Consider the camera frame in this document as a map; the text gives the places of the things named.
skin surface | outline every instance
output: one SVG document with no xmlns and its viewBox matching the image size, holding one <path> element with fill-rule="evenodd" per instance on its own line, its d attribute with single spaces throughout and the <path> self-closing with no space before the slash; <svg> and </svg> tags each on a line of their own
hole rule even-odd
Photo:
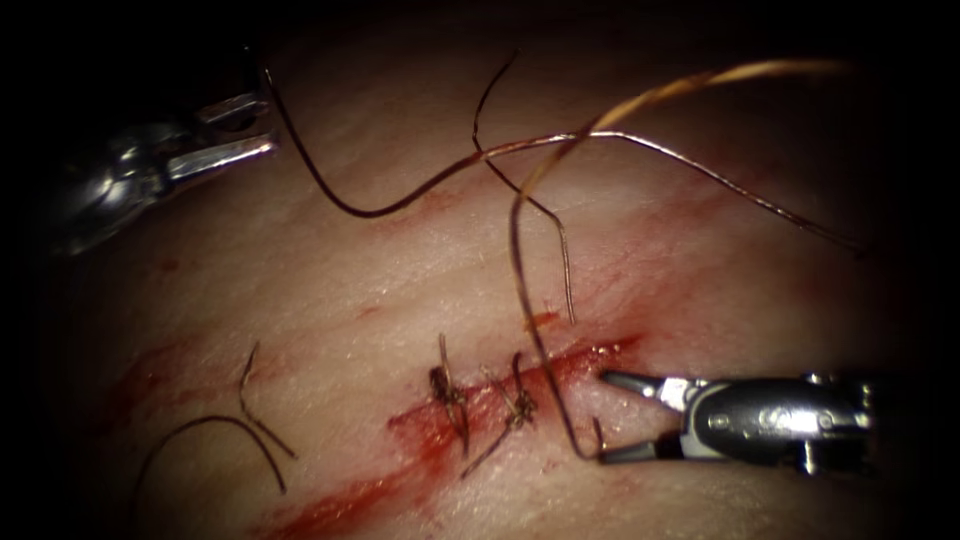
<svg viewBox="0 0 960 540">
<path fill-rule="evenodd" d="M 383 206 L 471 153 L 476 102 L 514 47 L 524 53 L 481 118 L 486 146 L 575 129 L 653 85 L 781 52 L 733 15 L 511 9 L 344 15 L 268 32 L 266 61 L 344 200 Z M 576 357 L 564 391 L 584 446 L 591 416 L 614 446 L 679 426 L 596 382 L 600 366 L 704 377 L 901 368 L 920 302 L 898 248 L 902 216 L 878 180 L 879 92 L 862 72 L 749 83 L 621 126 L 881 245 L 875 257 L 857 260 L 622 142 L 585 144 L 537 191 L 570 236 L 576 326 L 564 319 L 556 233 L 532 210 L 524 260 L 548 351 Z M 257 341 L 247 402 L 299 454 L 274 451 L 288 493 L 242 432 L 193 429 L 153 463 L 139 537 L 875 538 L 899 523 L 895 479 L 578 460 L 533 369 L 509 270 L 511 192 L 475 167 L 396 215 L 360 220 L 323 197 L 283 142 L 51 273 L 59 307 L 41 335 L 58 339 L 44 345 L 45 403 L 88 526 L 128 534 L 151 445 L 191 419 L 240 414 L 236 384 Z M 519 181 L 545 155 L 497 163 Z M 471 396 L 471 456 L 507 416 L 479 364 L 515 396 L 509 360 L 523 353 L 539 405 L 535 425 L 463 481 L 468 461 L 430 401 L 440 333 Z M 614 344 L 621 353 L 584 352 Z M 427 440 L 440 441 L 429 456 Z M 383 491 L 390 482 L 396 491 Z"/>
</svg>

blood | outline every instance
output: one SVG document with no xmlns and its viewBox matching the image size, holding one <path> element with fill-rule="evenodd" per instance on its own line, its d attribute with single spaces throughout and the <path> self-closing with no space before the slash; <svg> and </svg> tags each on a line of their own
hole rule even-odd
<svg viewBox="0 0 960 540">
<path fill-rule="evenodd" d="M 578 343 L 557 355 L 551 365 L 561 391 L 589 378 L 596 377 L 601 368 L 623 368 L 629 350 L 642 341 L 632 335 L 615 342 Z M 507 367 L 508 359 L 496 365 Z M 538 422 L 554 422 L 560 417 L 543 405 L 552 400 L 543 370 L 529 362 L 520 375 L 523 387 L 541 404 Z M 516 396 L 513 375 L 504 373 L 499 379 L 511 397 Z M 508 412 L 503 398 L 492 383 L 464 389 L 471 440 L 485 444 L 503 429 Z M 308 540 L 333 534 L 350 534 L 385 523 L 402 507 L 405 512 L 427 514 L 435 498 L 445 488 L 459 482 L 459 474 L 466 464 L 459 458 L 461 441 L 443 406 L 435 401 L 417 405 L 390 417 L 385 431 L 393 443 L 391 452 L 404 456 L 402 466 L 381 476 L 352 482 L 343 488 L 325 493 L 303 505 L 293 514 L 290 507 L 275 510 L 268 526 L 258 526 L 251 532 L 262 540 Z M 475 447 L 472 454 L 481 448 Z"/>
<path fill-rule="evenodd" d="M 245 358 L 198 361 L 205 350 L 195 337 L 187 337 L 134 356 L 129 367 L 106 392 L 99 418 L 86 433 L 104 437 L 130 426 L 136 411 L 150 418 L 158 411 L 197 402 L 236 396 Z M 286 368 L 261 351 L 251 382 L 281 377 Z"/>
<path fill-rule="evenodd" d="M 560 318 L 560 315 L 556 311 L 544 311 L 543 313 L 534 313 L 533 315 L 533 324 L 537 328 L 542 328 L 547 324 Z"/>
</svg>

forceps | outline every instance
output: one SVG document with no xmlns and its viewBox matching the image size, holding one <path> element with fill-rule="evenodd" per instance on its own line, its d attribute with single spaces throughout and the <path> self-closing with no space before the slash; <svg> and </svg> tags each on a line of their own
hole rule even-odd
<svg viewBox="0 0 960 540">
<path fill-rule="evenodd" d="M 870 474 L 876 427 L 875 384 L 810 373 L 798 378 L 707 380 L 604 371 L 600 379 L 683 414 L 679 433 L 622 448 L 603 448 L 603 464 L 658 459 L 791 464 L 808 475 L 826 470 Z"/>
<path fill-rule="evenodd" d="M 238 163 L 274 153 L 276 132 L 257 129 L 269 102 L 259 67 L 249 61 L 248 91 L 186 118 L 129 126 L 95 152 L 65 162 L 39 212 L 45 250 L 59 256 L 82 253 L 147 208 Z"/>
</svg>

red blood stain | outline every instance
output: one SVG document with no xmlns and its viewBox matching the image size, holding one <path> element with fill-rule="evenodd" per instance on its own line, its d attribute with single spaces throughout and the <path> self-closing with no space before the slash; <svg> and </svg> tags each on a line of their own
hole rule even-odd
<svg viewBox="0 0 960 540">
<path fill-rule="evenodd" d="M 102 437 L 127 428 L 135 409 L 150 418 L 162 409 L 236 393 L 246 358 L 199 362 L 199 349 L 198 340 L 191 337 L 134 356 L 120 380 L 106 391 L 100 417 L 87 433 Z M 261 351 L 250 382 L 280 377 L 284 371 Z"/>
<path fill-rule="evenodd" d="M 462 193 L 450 191 L 428 191 L 411 206 L 412 212 L 395 214 L 383 221 L 377 221 L 372 227 L 374 234 L 392 235 L 408 231 L 412 227 L 429 223 L 465 198 Z"/>
<path fill-rule="evenodd" d="M 557 314 L 556 311 L 545 311 L 543 313 L 535 313 L 533 315 L 533 324 L 537 328 L 543 328 L 545 325 L 557 320 L 558 318 L 560 318 L 560 315 Z M 529 326 L 528 323 L 524 323 L 523 324 L 524 330 L 529 330 L 528 326 Z"/>
<path fill-rule="evenodd" d="M 623 367 L 621 356 L 641 339 L 641 336 L 634 335 L 614 343 L 575 347 L 555 357 L 551 365 L 557 382 L 563 389 L 594 376 L 601 367 Z M 503 361 L 502 365 L 509 371 L 509 362 Z M 552 399 L 540 367 L 523 370 L 520 379 L 538 402 Z M 498 382 L 511 397 L 516 396 L 512 374 Z M 475 445 L 489 444 L 500 434 L 508 416 L 503 398 L 491 383 L 468 387 L 465 393 L 471 440 Z M 554 414 L 545 421 L 559 423 L 560 418 Z M 290 509 L 274 511 L 270 519 L 283 522 L 271 527 L 257 527 L 253 533 L 262 540 L 309 540 L 356 533 L 385 522 L 401 511 L 409 512 L 411 506 L 413 510 L 425 513 L 442 488 L 459 481 L 459 473 L 465 467 L 459 460 L 461 441 L 443 406 L 436 402 L 418 405 L 395 415 L 387 420 L 385 427 L 396 441 L 390 445 L 391 452 L 400 452 L 410 458 L 403 460 L 403 466 L 384 476 L 360 480 L 320 497 L 285 521 L 283 516 L 290 514 Z M 477 455 L 479 451 L 480 447 L 475 446 L 471 454 Z"/>
</svg>

suture thread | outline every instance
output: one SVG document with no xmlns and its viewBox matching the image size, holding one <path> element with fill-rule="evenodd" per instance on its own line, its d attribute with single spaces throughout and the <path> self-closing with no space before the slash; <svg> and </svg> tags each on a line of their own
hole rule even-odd
<svg viewBox="0 0 960 540">
<path fill-rule="evenodd" d="M 480 454 L 477 459 L 473 461 L 466 469 L 460 473 L 460 479 L 464 479 L 470 475 L 473 471 L 477 470 L 477 467 L 481 463 L 487 460 L 493 453 L 500 448 L 500 445 L 506 440 L 507 436 L 510 433 L 517 431 L 522 428 L 525 424 L 533 423 L 533 413 L 537 410 L 537 402 L 533 400 L 533 397 L 529 392 L 523 387 L 523 381 L 520 380 L 520 353 L 513 355 L 513 361 L 511 362 L 511 367 L 513 368 L 513 380 L 517 386 L 517 397 L 514 401 L 510 401 L 510 395 L 507 394 L 507 390 L 500 384 L 493 374 L 490 373 L 490 370 L 486 366 L 481 365 L 480 371 L 487 377 L 487 380 L 490 381 L 490 384 L 494 385 L 497 390 L 500 392 L 500 395 L 503 397 L 503 401 L 506 403 L 507 409 L 510 411 L 510 416 L 507 417 L 505 421 L 505 426 L 503 431 L 500 432 L 500 435 L 493 441 L 493 443 L 487 447 L 486 450 Z"/>
<path fill-rule="evenodd" d="M 240 401 L 240 410 L 247 420 L 253 424 L 254 427 L 259 428 L 267 437 L 270 438 L 277 446 L 279 446 L 284 453 L 290 456 L 292 459 L 297 459 L 297 454 L 290 449 L 290 447 L 284 443 L 280 437 L 278 437 L 270 428 L 268 428 L 262 421 L 250 412 L 247 407 L 246 401 L 243 398 L 243 390 L 246 387 L 247 380 L 250 378 L 250 371 L 253 367 L 253 360 L 257 356 L 257 352 L 260 350 L 260 342 L 258 341 L 253 346 L 253 350 L 250 352 L 250 355 L 247 357 L 247 363 L 243 368 L 243 375 L 240 377 L 240 385 L 237 389 L 237 393 Z M 277 480 L 277 486 L 280 488 L 280 494 L 283 495 L 287 492 L 287 485 L 283 480 L 283 475 L 280 473 L 280 468 L 277 466 L 277 462 L 273 459 L 273 454 L 270 453 L 270 449 L 267 448 L 264 444 L 263 439 L 257 435 L 257 432 L 253 428 L 248 426 L 243 420 L 228 415 L 208 415 L 194 420 L 190 420 L 168 432 L 163 436 L 147 453 L 147 457 L 144 459 L 143 464 L 140 466 L 140 471 L 137 474 L 137 480 L 133 486 L 133 493 L 130 496 L 130 507 L 128 509 L 128 523 L 131 533 L 133 533 L 136 527 L 136 516 L 137 516 L 137 500 L 140 494 L 140 491 L 143 487 L 143 482 L 146 479 L 147 471 L 150 469 L 150 465 L 156 459 L 160 451 L 170 442 L 171 439 L 177 435 L 182 434 L 183 432 L 201 426 L 203 424 L 209 423 L 226 423 L 229 425 L 236 426 L 244 431 L 247 435 L 253 439 L 253 442 L 256 443 L 257 447 L 260 449 L 260 452 L 263 454 L 263 457 L 266 458 L 267 463 L 270 465 L 271 471 L 273 471 L 273 476 Z"/>
<path fill-rule="evenodd" d="M 648 90 L 639 96 L 625 100 L 607 112 L 599 116 L 593 122 L 587 124 L 580 130 L 570 134 L 570 138 L 558 148 L 554 153 L 547 156 L 536 168 L 530 173 L 530 175 L 523 181 L 520 185 L 520 192 L 514 198 L 513 203 L 510 207 L 510 260 L 513 265 L 514 281 L 517 288 L 517 297 L 520 301 L 520 308 L 523 311 L 524 320 L 527 321 L 527 331 L 530 332 L 530 338 L 533 342 L 534 350 L 536 351 L 537 359 L 540 362 L 540 366 L 544 371 L 544 374 L 547 379 L 547 383 L 550 387 L 550 392 L 553 395 L 554 402 L 557 407 L 560 409 L 560 414 L 563 420 L 564 429 L 567 433 L 567 438 L 570 441 L 571 446 L 573 447 L 574 453 L 584 460 L 593 460 L 596 459 L 597 453 L 588 454 L 583 451 L 580 447 L 580 444 L 577 440 L 576 432 L 573 428 L 573 422 L 570 420 L 569 411 L 567 411 L 566 404 L 563 401 L 563 397 L 560 395 L 560 387 L 557 383 L 556 375 L 553 372 L 553 368 L 550 365 L 550 360 L 547 357 L 546 347 L 543 344 L 543 337 L 540 335 L 540 331 L 537 329 L 534 324 L 533 318 L 533 308 L 530 303 L 530 295 L 527 290 L 526 278 L 523 269 L 523 260 L 520 254 L 520 231 L 518 220 L 520 217 L 520 210 L 523 207 L 523 204 L 530 197 L 530 194 L 536 188 L 537 184 L 543 177 L 549 172 L 550 169 L 555 167 L 563 158 L 568 156 L 570 152 L 573 151 L 579 144 L 584 142 L 590 137 L 595 136 L 598 132 L 597 130 L 602 130 L 603 128 L 610 127 L 614 123 L 622 120 L 623 118 L 629 116 L 630 114 L 636 112 L 637 110 L 650 106 L 652 104 L 664 101 L 666 99 L 681 96 L 684 94 L 689 94 L 696 92 L 703 88 L 709 86 L 726 84 L 730 82 L 744 81 L 752 78 L 758 77 L 775 77 L 775 76 L 786 76 L 786 75 L 795 75 L 795 74 L 822 74 L 822 73 L 831 73 L 839 71 L 842 67 L 842 64 L 835 62 L 825 62 L 825 61 L 791 61 L 791 60 L 771 60 L 765 62 L 754 62 L 749 64 L 741 64 L 734 66 L 725 70 L 714 70 L 704 73 L 699 73 L 691 75 L 689 77 L 684 77 L 678 79 L 672 83 L 668 83 L 664 86 L 653 88 Z M 841 247 L 850 249 L 855 253 L 859 253 L 862 250 L 862 247 L 858 242 L 855 242 L 851 239 L 848 239 L 842 235 L 834 233 L 826 228 L 820 227 L 815 223 L 807 220 L 806 218 L 800 217 L 797 214 L 794 214 L 776 204 L 773 204 L 762 197 L 743 189 L 733 182 L 723 178 L 719 174 L 708 172 L 706 167 L 700 165 L 699 163 L 693 162 L 692 160 L 682 157 L 680 154 L 669 151 L 665 148 L 656 146 L 645 146 L 654 148 L 655 150 L 675 159 L 679 159 L 681 162 L 687 164 L 688 166 L 693 167 L 701 172 L 705 172 L 710 178 L 718 181 L 724 187 L 733 190 L 735 193 L 746 197 L 747 199 L 753 201 L 755 204 L 761 208 L 768 210 L 774 213 L 777 216 L 780 216 L 788 221 L 794 223 L 802 230 L 806 230 L 816 234 L 826 240 L 834 242 Z"/>
<path fill-rule="evenodd" d="M 447 338 L 440 334 L 440 367 L 430 370 L 430 388 L 433 390 L 433 398 L 443 404 L 447 411 L 447 418 L 453 430 L 463 441 L 463 458 L 466 459 L 470 454 L 470 424 L 467 420 L 467 396 L 463 390 L 453 384 L 453 377 L 450 376 L 450 362 L 447 360 Z M 454 407 L 460 413 L 460 418 L 454 414 Z"/>
<path fill-rule="evenodd" d="M 512 63 L 513 58 L 507 63 L 506 67 L 509 67 Z M 486 162 L 489 165 L 489 160 L 498 156 L 503 156 L 507 154 L 512 154 L 514 152 L 519 152 L 522 150 L 530 150 L 533 148 L 539 148 L 543 146 L 549 146 L 553 144 L 561 144 L 562 146 L 555 151 L 552 155 L 548 156 L 543 162 L 541 162 L 534 171 L 524 180 L 520 185 L 520 190 L 517 193 L 516 197 L 510 208 L 510 232 L 509 232 L 509 242 L 510 242 L 510 258 L 512 263 L 512 269 L 514 273 L 517 296 L 520 301 L 521 310 L 523 311 L 524 319 L 526 320 L 526 327 L 530 332 L 531 340 L 536 351 L 537 358 L 541 364 L 541 367 L 544 370 L 546 375 L 548 386 L 550 387 L 550 392 L 554 397 L 554 401 L 557 404 L 557 407 L 560 409 L 560 413 L 563 419 L 564 428 L 567 432 L 567 436 L 573 446 L 574 452 L 582 459 L 593 459 L 595 456 L 585 453 L 577 442 L 576 434 L 573 429 L 573 423 L 570 420 L 569 412 L 566 409 L 566 406 L 563 402 L 563 398 L 560 395 L 559 385 L 553 369 L 550 366 L 549 360 L 547 358 L 546 349 L 543 344 L 543 338 L 540 335 L 539 330 L 536 327 L 536 321 L 533 318 L 533 309 L 531 307 L 529 293 L 527 291 L 526 279 L 523 269 L 523 263 L 520 256 L 519 248 L 519 229 L 518 229 L 518 219 L 520 209 L 524 203 L 531 201 L 531 193 L 536 185 L 539 183 L 539 180 L 546 174 L 546 172 L 553 168 L 561 159 L 568 155 L 577 145 L 582 143 L 588 138 L 611 138 L 611 139 L 622 139 L 627 142 L 636 144 L 654 150 L 670 159 L 673 159 L 679 163 L 682 163 L 696 171 L 699 171 L 706 175 L 708 178 L 717 182 L 726 189 L 729 189 L 738 196 L 741 196 L 758 207 L 773 213 L 774 215 L 781 217 L 801 230 L 815 234 L 821 238 L 824 238 L 832 243 L 839 245 L 845 249 L 851 250 L 855 253 L 861 253 L 864 248 L 855 240 L 847 238 L 839 233 L 833 232 L 825 227 L 821 227 L 816 223 L 795 214 L 786 208 L 783 208 L 780 205 L 777 205 L 766 198 L 755 194 L 739 185 L 735 182 L 725 178 L 723 175 L 709 169 L 705 165 L 694 161 L 685 155 L 675 152 L 669 148 L 661 146 L 652 141 L 646 140 L 636 134 L 623 132 L 623 131 L 614 131 L 605 129 L 613 125 L 615 122 L 620 119 L 628 116 L 634 111 L 644 107 L 649 106 L 654 103 L 666 100 L 671 97 L 680 96 L 683 94 L 688 94 L 695 92 L 697 90 L 706 88 L 708 86 L 725 84 L 729 82 L 736 82 L 747 80 L 751 78 L 758 77 L 773 77 L 773 76 L 785 76 L 785 75 L 794 75 L 794 74 L 805 74 L 805 73 L 829 73 L 832 71 L 837 71 L 841 67 L 840 64 L 833 62 L 821 62 L 821 61 L 790 61 L 790 60 L 774 60 L 767 62 L 756 62 L 750 64 L 742 64 L 735 66 L 733 68 L 722 70 L 722 71 L 709 71 L 690 77 L 679 79 L 673 83 L 648 90 L 643 94 L 631 98 L 622 102 L 621 104 L 613 107 L 608 110 L 606 113 L 598 117 L 595 121 L 591 122 L 587 126 L 581 128 L 578 131 L 569 132 L 569 133 L 560 133 L 555 135 L 546 135 L 542 137 L 531 138 L 523 141 L 515 141 L 510 143 L 504 143 L 487 150 L 478 150 L 477 152 L 462 158 L 453 164 L 449 165 L 445 169 L 441 170 L 439 173 L 433 177 L 426 180 L 420 186 L 415 188 L 406 196 L 400 198 L 394 203 L 388 204 L 384 207 L 374 209 L 374 210 L 363 210 L 356 207 L 353 207 L 343 200 L 341 200 L 333 192 L 332 189 L 327 185 L 326 181 L 320 175 L 319 170 L 316 168 L 316 165 L 313 163 L 313 160 L 310 158 L 309 152 L 306 149 L 303 141 L 300 139 L 299 134 L 296 131 L 296 128 L 293 125 L 293 121 L 286 109 L 286 106 L 283 102 L 283 99 L 280 96 L 279 91 L 276 88 L 276 85 L 273 82 L 272 75 L 268 69 L 264 69 L 264 75 L 267 80 L 267 86 L 270 89 L 271 95 L 274 98 L 274 102 L 277 105 L 277 110 L 280 112 L 280 115 L 283 119 L 284 125 L 286 126 L 288 132 L 290 133 L 291 139 L 293 140 L 294 146 L 297 149 L 297 152 L 300 154 L 301 159 L 304 162 L 304 165 L 307 167 L 314 181 L 320 187 L 324 195 L 327 196 L 330 201 L 337 206 L 340 210 L 347 213 L 348 215 L 355 216 L 358 218 L 377 218 L 389 215 L 393 212 L 401 210 L 414 201 L 419 199 L 422 195 L 436 187 L 438 184 L 446 180 L 447 178 L 453 176 L 454 174 L 466 169 L 467 167 L 473 166 L 478 162 Z M 502 69 L 498 72 L 497 76 L 494 78 L 494 83 L 502 76 L 505 69 Z M 481 100 L 481 106 L 485 100 L 487 94 L 489 94 L 490 89 L 493 84 L 490 85 L 488 91 L 484 94 L 484 98 Z M 477 116 L 475 116 L 475 130 L 478 130 L 476 125 L 477 117 L 479 115 L 479 107 Z M 572 314 L 572 297 L 570 296 L 570 287 L 568 285 L 568 310 Z"/>
</svg>

